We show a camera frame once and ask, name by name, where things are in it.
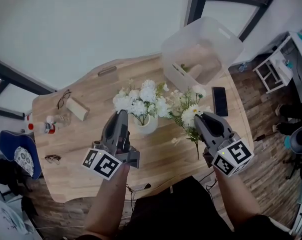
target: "phone screen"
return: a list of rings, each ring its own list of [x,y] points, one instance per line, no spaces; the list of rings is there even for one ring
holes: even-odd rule
[[[214,102],[215,114],[217,114],[220,117],[228,116],[225,88],[224,87],[213,87],[212,92],[213,92],[213,102]]]

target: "forearm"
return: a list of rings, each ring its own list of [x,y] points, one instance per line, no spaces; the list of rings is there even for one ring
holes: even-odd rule
[[[86,217],[84,230],[99,238],[113,237],[118,230],[126,192],[128,165],[121,165],[114,176],[103,180],[100,190]]]
[[[239,175],[227,178],[218,169],[214,169],[227,215],[235,228],[256,214],[260,214],[257,200]]]

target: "wooden floor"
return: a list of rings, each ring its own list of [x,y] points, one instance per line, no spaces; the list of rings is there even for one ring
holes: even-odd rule
[[[244,72],[238,72],[237,67],[230,68],[248,117],[253,139],[261,134],[272,133],[271,126],[279,120],[274,113],[278,103],[291,104],[293,100],[296,101],[293,99],[289,87],[281,88],[268,95],[265,94],[266,90],[262,82],[251,70],[256,64],[256,61],[252,62],[249,69]],[[285,179],[290,173],[291,167],[282,163],[285,158],[290,156],[290,152],[284,149],[283,140],[284,136],[277,133],[255,142],[254,153],[256,156],[250,166],[241,173],[241,177],[257,198],[263,213],[283,225],[291,227],[298,209],[296,201],[300,179],[298,173],[290,180]],[[211,171],[212,169],[209,169],[195,177],[200,180]],[[213,173],[201,183],[203,186],[210,186],[214,180]],[[80,226],[84,224],[93,197],[79,198],[65,204],[56,203],[52,200],[44,179],[29,180],[28,185],[33,192],[29,193],[25,190],[23,192],[32,199],[35,205],[39,216],[36,216],[34,220],[39,228],[43,227],[41,232],[45,237],[59,240],[62,236],[66,236],[74,239],[81,234],[82,227]],[[218,183],[211,189],[211,194],[217,211],[230,225]],[[130,215],[131,202],[126,201],[121,225],[130,220]]]

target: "black-framed eyeglasses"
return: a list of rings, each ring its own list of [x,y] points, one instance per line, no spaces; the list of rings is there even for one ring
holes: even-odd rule
[[[50,155],[47,155],[47,156],[45,157],[45,159],[46,159],[46,161],[49,162],[50,164],[52,164],[52,163],[54,162],[54,163],[56,163],[57,165],[59,165],[59,164],[60,164],[61,157],[60,157],[59,155],[56,155],[56,154],[54,154],[54,155],[50,154]]]
[[[67,89],[63,96],[60,98],[59,102],[57,102],[57,109],[59,110],[64,105],[64,99],[68,99],[71,96],[71,91]]]

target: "person's right arm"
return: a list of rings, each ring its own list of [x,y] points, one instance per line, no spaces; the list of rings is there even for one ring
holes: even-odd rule
[[[214,168],[224,206],[234,228],[261,214],[259,204],[239,175],[226,177]]]

